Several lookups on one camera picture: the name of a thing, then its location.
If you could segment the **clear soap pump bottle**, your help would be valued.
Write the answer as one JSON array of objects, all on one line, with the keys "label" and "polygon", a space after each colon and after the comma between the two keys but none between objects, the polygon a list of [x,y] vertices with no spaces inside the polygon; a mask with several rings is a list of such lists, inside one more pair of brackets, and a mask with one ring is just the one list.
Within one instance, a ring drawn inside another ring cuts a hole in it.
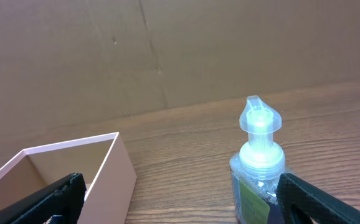
[{"label": "clear soap pump bottle", "polygon": [[237,222],[283,223],[277,187],[280,176],[287,171],[286,159],[282,147],[274,141],[282,117],[254,95],[247,97],[239,124],[248,140],[229,161]]}]

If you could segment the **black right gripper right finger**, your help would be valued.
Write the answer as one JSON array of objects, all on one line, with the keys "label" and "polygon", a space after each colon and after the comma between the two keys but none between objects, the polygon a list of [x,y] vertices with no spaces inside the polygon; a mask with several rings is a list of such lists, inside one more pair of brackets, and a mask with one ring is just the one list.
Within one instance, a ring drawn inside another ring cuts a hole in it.
[{"label": "black right gripper right finger", "polygon": [[360,224],[360,211],[291,174],[280,176],[277,200],[286,224]]}]

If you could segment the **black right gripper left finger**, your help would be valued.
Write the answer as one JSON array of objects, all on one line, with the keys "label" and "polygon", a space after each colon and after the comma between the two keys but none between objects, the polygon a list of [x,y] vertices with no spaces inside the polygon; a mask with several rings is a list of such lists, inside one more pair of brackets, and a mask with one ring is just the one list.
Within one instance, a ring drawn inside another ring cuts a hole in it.
[{"label": "black right gripper left finger", "polygon": [[81,173],[69,174],[0,210],[0,224],[77,224],[86,190]]}]

